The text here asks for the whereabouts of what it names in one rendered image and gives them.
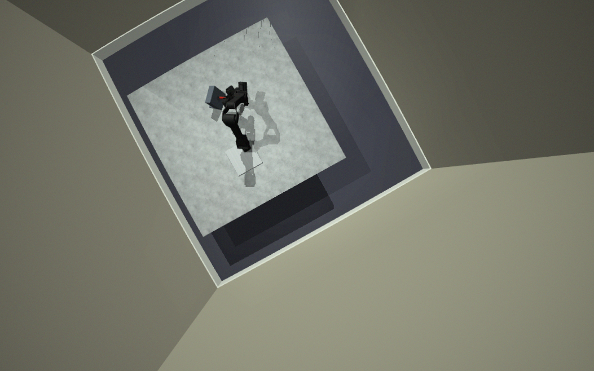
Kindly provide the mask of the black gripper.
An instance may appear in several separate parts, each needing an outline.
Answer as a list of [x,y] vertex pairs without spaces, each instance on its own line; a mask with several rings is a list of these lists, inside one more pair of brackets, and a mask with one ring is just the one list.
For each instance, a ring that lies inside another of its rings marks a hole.
[[[235,90],[239,90],[239,88],[235,87]],[[225,98],[223,98],[223,101],[222,101],[223,105],[226,107],[226,103],[229,102],[233,98],[229,98],[229,95],[225,95]]]

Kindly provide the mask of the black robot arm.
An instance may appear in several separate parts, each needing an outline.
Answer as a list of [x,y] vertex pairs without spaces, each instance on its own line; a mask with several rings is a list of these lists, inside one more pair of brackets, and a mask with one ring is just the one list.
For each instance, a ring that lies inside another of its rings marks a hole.
[[239,114],[236,111],[236,114],[226,114],[229,109],[235,109],[237,110],[237,107],[240,105],[240,103],[244,103],[244,106],[248,106],[248,96],[247,96],[247,91],[248,91],[248,87],[247,87],[247,82],[238,82],[239,85],[239,90],[235,90],[233,86],[230,86],[226,89],[227,95],[229,95],[229,98],[233,98],[231,99],[229,102],[226,103],[226,107],[222,112],[222,121],[223,123],[230,127],[230,129],[232,130],[232,132],[234,133],[235,137],[236,137],[236,146],[238,149],[243,149],[244,152],[248,151],[251,149],[250,147],[250,142],[246,136],[246,134],[242,134],[239,126],[238,126],[238,120],[239,120]]

